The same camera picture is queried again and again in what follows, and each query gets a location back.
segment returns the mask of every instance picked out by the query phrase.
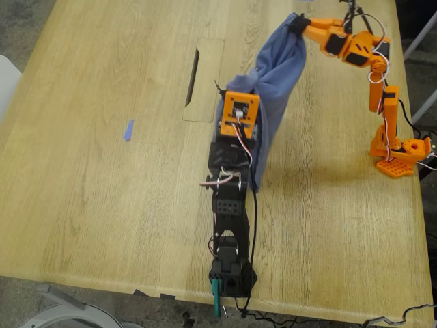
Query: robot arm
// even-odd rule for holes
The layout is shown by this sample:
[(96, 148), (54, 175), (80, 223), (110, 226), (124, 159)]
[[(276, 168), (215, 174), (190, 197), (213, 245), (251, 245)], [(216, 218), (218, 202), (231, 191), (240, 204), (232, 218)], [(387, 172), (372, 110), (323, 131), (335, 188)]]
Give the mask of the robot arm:
[[(354, 6), (354, 1), (350, 1), (352, 10)], [(353, 16), (354, 12), (349, 12), (346, 15), (349, 18), (343, 21), (308, 19), (301, 15), (290, 25), (290, 31), (317, 42), (326, 56), (338, 57), (343, 63), (359, 68), (370, 67), (367, 76), (370, 83), (369, 110), (381, 114), (384, 119), (371, 143), (370, 155), (384, 157), (376, 167), (392, 178), (412, 174), (414, 164), (432, 154), (431, 139), (398, 140), (398, 87), (385, 84), (390, 68), (389, 39), (385, 35), (374, 36), (370, 31), (352, 35), (352, 26), (348, 32), (346, 25)]]

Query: wood grain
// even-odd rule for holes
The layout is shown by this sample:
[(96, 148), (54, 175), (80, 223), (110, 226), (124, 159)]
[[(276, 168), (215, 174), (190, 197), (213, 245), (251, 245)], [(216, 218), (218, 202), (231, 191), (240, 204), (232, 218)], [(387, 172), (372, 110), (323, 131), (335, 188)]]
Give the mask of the wood grain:
[[(395, 2), (360, 5), (387, 26), (389, 83), (408, 107)], [(182, 119), (197, 40), (225, 41), (224, 85), (288, 13), (345, 10), (325, 0), (59, 0), (0, 126), (0, 275), (211, 303), (211, 195), (197, 183), (212, 124)], [(258, 195), (249, 307), (399, 320), (432, 302), (419, 181), (373, 167), (381, 117), (367, 109), (367, 70), (306, 43)], [(412, 135), (401, 118), (398, 132)], [(250, 196), (247, 206), (252, 218)], [(406, 326), (431, 322), (419, 310)]]

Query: gray floor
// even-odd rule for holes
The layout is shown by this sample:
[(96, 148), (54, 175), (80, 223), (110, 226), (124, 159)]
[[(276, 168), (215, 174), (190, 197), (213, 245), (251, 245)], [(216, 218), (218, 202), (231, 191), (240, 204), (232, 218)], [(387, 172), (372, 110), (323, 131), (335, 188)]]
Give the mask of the gray floor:
[[(44, 26), (55, 0), (0, 0), (0, 55), (5, 55), (23, 71)], [(437, 29), (434, 29), (420, 45), (411, 59), (406, 62), (410, 104), (414, 113), (423, 101), (437, 87)], [(437, 129), (437, 104), (420, 120), (421, 128)], [(427, 231), (437, 235), (437, 215), (435, 184), (437, 174), (421, 183), (423, 210)], [(437, 246), (429, 241), (430, 246)], [(26, 318), (50, 304), (34, 292), (35, 282), (0, 277), (0, 328), (18, 327)], [(115, 316), (124, 321), (139, 323), (144, 327), (181, 327), (182, 314), (190, 312), (195, 319), (195, 327), (272, 327), (272, 324), (242, 320), (235, 309), (229, 308), (229, 319), (217, 320), (212, 316), (212, 307), (195, 303), (153, 299), (149, 297), (122, 295), (111, 292), (86, 290), (59, 286), (80, 301), (96, 304), (104, 308), (114, 308)], [(279, 321), (289, 316), (271, 314)], [(357, 327), (347, 323), (320, 321), (296, 325), (300, 328), (346, 328)]]

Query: blue cloth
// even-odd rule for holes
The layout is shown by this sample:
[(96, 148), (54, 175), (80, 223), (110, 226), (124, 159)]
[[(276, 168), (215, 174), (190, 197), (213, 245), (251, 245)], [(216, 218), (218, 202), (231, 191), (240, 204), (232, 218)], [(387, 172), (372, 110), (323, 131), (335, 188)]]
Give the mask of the blue cloth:
[[(255, 67), (248, 75), (236, 75), (226, 88), (237, 92), (254, 92), (259, 95), (257, 114), (257, 144), (251, 149), (255, 172), (255, 188), (258, 191), (268, 150), (287, 106), (294, 84), (305, 65), (305, 44), (302, 36), (288, 31), (288, 25), (296, 17), (290, 14), (263, 45), (255, 60)], [(216, 109), (215, 122), (221, 118), (223, 100)]]

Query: electrical wire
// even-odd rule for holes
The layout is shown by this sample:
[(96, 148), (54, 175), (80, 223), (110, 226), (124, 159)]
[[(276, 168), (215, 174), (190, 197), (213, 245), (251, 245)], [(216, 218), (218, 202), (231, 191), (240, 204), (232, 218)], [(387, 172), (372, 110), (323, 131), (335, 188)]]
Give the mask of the electrical wire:
[(226, 182), (229, 182), (230, 180), (232, 180), (232, 178), (234, 177), (234, 175), (228, 176), (225, 179), (219, 180), (217, 179), (217, 181), (205, 181), (205, 182), (199, 182), (199, 185), (201, 186), (215, 186), (215, 185), (223, 185)]
[(432, 238), (434, 238), (436, 241), (437, 241), (437, 237), (436, 236), (434, 236), (433, 234), (426, 234), (427, 236), (429, 236), (429, 237), (432, 237)]
[(437, 133), (435, 131), (429, 131), (432, 135), (435, 135), (437, 137)]
[[(377, 51), (377, 50), (380, 48), (381, 44), (384, 42), (384, 38), (385, 38), (385, 35), (386, 35), (386, 30), (385, 30), (384, 25), (382, 24), (382, 22), (381, 22), (379, 19), (377, 19), (375, 16), (372, 16), (372, 15), (370, 15), (370, 14), (365, 14), (365, 13), (362, 13), (362, 14), (355, 14), (355, 15), (354, 15), (354, 18), (357, 17), (357, 16), (368, 16), (368, 17), (372, 17), (372, 18), (373, 18), (373, 19), (374, 19), (374, 20), (379, 24), (379, 26), (381, 26), (381, 29), (382, 29), (382, 37), (381, 37), (381, 40), (379, 40), (378, 44), (375, 46), (375, 48), (373, 48), (374, 51)], [(344, 25), (347, 24), (349, 21), (350, 21), (350, 19), (345, 20), (345, 21), (343, 22), (343, 27), (344, 27)]]
[(386, 324), (391, 325), (391, 326), (403, 325), (407, 321), (406, 315), (407, 315), (407, 313), (409, 311), (417, 310), (417, 309), (421, 309), (421, 308), (435, 308), (435, 307), (437, 307), (437, 304), (422, 304), (422, 305), (419, 305), (419, 306), (412, 306), (412, 307), (409, 307), (408, 309), (406, 309), (404, 311), (404, 313), (402, 314), (402, 320), (401, 321), (391, 321), (386, 316), (381, 316), (379, 318), (374, 318), (374, 319), (371, 319), (371, 320), (366, 320), (363, 323), (362, 328), (367, 328), (368, 325), (375, 325), (376, 323), (379, 323), (380, 321), (384, 321)]
[(390, 141), (389, 141), (389, 128), (388, 128), (388, 123), (387, 123), (387, 119), (384, 116), (384, 128), (385, 128), (385, 137), (387, 140), (387, 145), (385, 145), (385, 148), (387, 149), (387, 157), (386, 157), (386, 162), (391, 162), (392, 159), (390, 159)]
[(379, 84), (379, 83), (381, 83), (381, 82), (383, 82), (386, 78), (387, 78), (387, 75), (389, 75), (389, 70), (390, 70), (390, 62), (389, 62), (389, 60), (387, 59), (387, 57), (385, 57), (383, 54), (381, 54), (379, 51), (372, 51), (372, 53), (375, 53), (376, 55), (379, 55), (379, 56), (381, 56), (382, 58), (383, 58), (383, 60), (385, 61), (385, 64), (387, 65), (387, 69), (386, 69), (386, 71), (385, 71), (385, 73), (384, 74), (381, 74), (381, 79), (380, 80), (378, 80), (378, 81), (372, 81), (371, 79), (370, 79), (370, 76), (371, 76), (371, 74), (373, 73), (373, 72), (369, 72), (369, 74), (367, 75), (367, 80), (369, 80), (369, 82), (370, 83), (372, 83), (372, 84)]
[(267, 322), (269, 322), (269, 323), (272, 323), (272, 324), (273, 324), (273, 327), (275, 327), (275, 328), (276, 328), (277, 326), (282, 327), (282, 326), (284, 326), (285, 324), (288, 324), (288, 323), (291, 323), (291, 325), (288, 327), (288, 328), (291, 328), (291, 327), (293, 327), (296, 323), (299, 325), (299, 324), (301, 324), (301, 323), (314, 323), (314, 322), (322, 321), (322, 320), (318, 320), (318, 319), (309, 319), (309, 320), (298, 321), (298, 316), (295, 316), (293, 319), (285, 320), (285, 321), (283, 321), (283, 322), (280, 323), (280, 322), (278, 322), (278, 321), (273, 320), (272, 318), (269, 318), (269, 317), (266, 316), (266, 315), (263, 315), (260, 311), (256, 311), (256, 312), (258, 313), (258, 316), (257, 316), (256, 314), (252, 313), (252, 312), (249, 312), (249, 311), (243, 311), (243, 309), (240, 309), (240, 308), (238, 307), (237, 299), (234, 298), (234, 301), (235, 301), (235, 307), (236, 307), (236, 309), (239, 310), (240, 312), (242, 312), (242, 315), (243, 315), (243, 313), (245, 314), (244, 318), (246, 318), (246, 316), (252, 316), (255, 320), (263, 320), (263, 321), (267, 321)]
[[(386, 87), (388, 87), (388, 86), (389, 86), (389, 83), (387, 82), (387, 80), (384, 80), (384, 82), (385, 82)], [(408, 125), (411, 126), (411, 128), (419, 134), (419, 136), (417, 137), (417, 139), (420, 139), (421, 136), (422, 136), (422, 132), (421, 132), (417, 127), (415, 127), (415, 126), (410, 122), (410, 120), (408, 119), (407, 113), (406, 113), (406, 111), (405, 111), (404, 102), (402, 101), (402, 99), (401, 99), (401, 98), (398, 98), (398, 101), (399, 101), (399, 103), (401, 104), (401, 107), (402, 107), (402, 113), (404, 114), (405, 121), (407, 121)], [(434, 131), (430, 131), (429, 133), (433, 133), (433, 134), (435, 134), (435, 135), (437, 136), (437, 133), (435, 133)]]
[(251, 158), (251, 162), (249, 163), (249, 167), (252, 167), (252, 154), (251, 151), (247, 148), (247, 146), (244, 144), (243, 140), (242, 140), (242, 136), (241, 134), (238, 132), (237, 130), (237, 126), (235, 125), (235, 123), (232, 123), (232, 127), (234, 128), (235, 134), (237, 135), (238, 141), (240, 142), (241, 146), (244, 148), (244, 150), (246, 150), (246, 153), (248, 154), (248, 156)]
[(217, 254), (214, 253), (214, 249), (211, 247), (211, 242), (213, 241), (214, 236), (211, 236), (210, 240), (208, 241), (208, 249), (210, 250), (210, 253), (214, 256), (217, 257)]
[(405, 120), (407, 121), (408, 125), (411, 126), (412, 129), (413, 129), (414, 131), (416, 131), (416, 132), (419, 134), (419, 136), (417, 137), (417, 139), (420, 139), (421, 136), (422, 136), (422, 132), (421, 132), (417, 127), (415, 127), (415, 126), (410, 122), (410, 120), (408, 119), (408, 117), (407, 117), (407, 113), (405, 112), (404, 102), (403, 102), (401, 99), (398, 99), (398, 101), (399, 101), (399, 103), (401, 104), (402, 112), (404, 113)]
[(430, 169), (430, 170), (432, 170), (432, 171), (437, 171), (437, 169), (435, 169), (435, 168), (433, 168), (433, 167), (430, 167), (430, 166), (428, 166), (428, 165), (426, 165), (426, 164), (423, 164), (422, 162), (416, 162), (416, 164), (422, 165), (422, 166), (424, 166), (424, 167), (426, 167), (426, 168), (428, 168), (428, 169)]

